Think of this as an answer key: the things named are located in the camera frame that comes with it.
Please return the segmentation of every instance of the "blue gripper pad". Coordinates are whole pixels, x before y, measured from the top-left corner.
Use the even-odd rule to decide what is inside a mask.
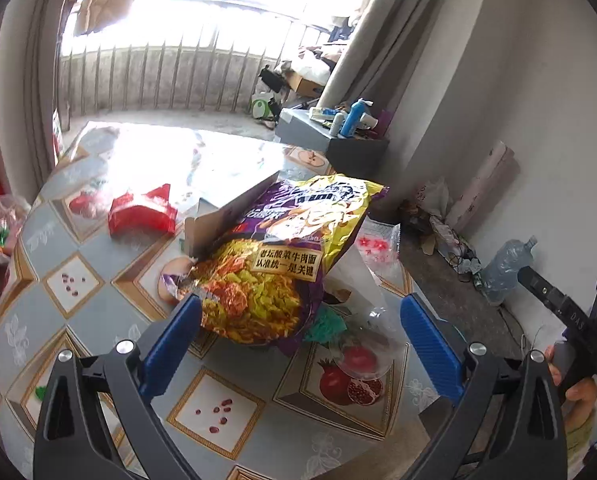
[[[463,395],[462,364],[425,308],[413,295],[401,302],[401,324],[438,395],[457,405]]]
[[[165,393],[200,328],[203,313],[200,298],[189,294],[182,301],[184,304],[143,360],[138,391],[147,402]]]

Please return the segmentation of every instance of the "metal screw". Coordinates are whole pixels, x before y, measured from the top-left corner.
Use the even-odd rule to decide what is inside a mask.
[[[469,351],[474,355],[485,355],[487,353],[487,347],[483,343],[472,343],[469,346]]]
[[[67,363],[72,357],[74,357],[74,354],[71,350],[62,350],[58,354],[58,360],[62,363]]]
[[[545,356],[540,350],[532,350],[529,356],[532,358],[532,361],[537,363],[542,363],[545,360]]]
[[[116,345],[116,351],[119,354],[129,354],[134,349],[134,342],[125,339]]]

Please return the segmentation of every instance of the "red plastic wrapper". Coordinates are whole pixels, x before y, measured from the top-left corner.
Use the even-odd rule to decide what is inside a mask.
[[[178,211],[169,203],[170,185],[143,195],[125,193],[115,198],[108,215],[110,235],[128,228],[147,227],[174,234]]]

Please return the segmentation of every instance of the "instant noodle bag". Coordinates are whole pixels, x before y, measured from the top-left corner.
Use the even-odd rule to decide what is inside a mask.
[[[299,342],[323,299],[323,276],[354,242],[369,202],[386,191],[342,174],[277,182],[208,260],[186,278],[163,279],[178,299],[201,288],[207,330],[243,344]]]

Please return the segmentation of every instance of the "cardboard box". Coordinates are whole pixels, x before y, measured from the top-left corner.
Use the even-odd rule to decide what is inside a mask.
[[[318,83],[305,79],[293,70],[289,70],[285,74],[285,79],[287,80],[288,85],[290,85],[290,88],[303,97],[320,97],[323,93],[323,88],[325,88]]]
[[[205,256],[214,241],[234,225],[277,178],[278,171],[254,178],[236,198],[221,207],[203,198],[198,200],[195,217],[185,218],[185,252],[194,258]]]

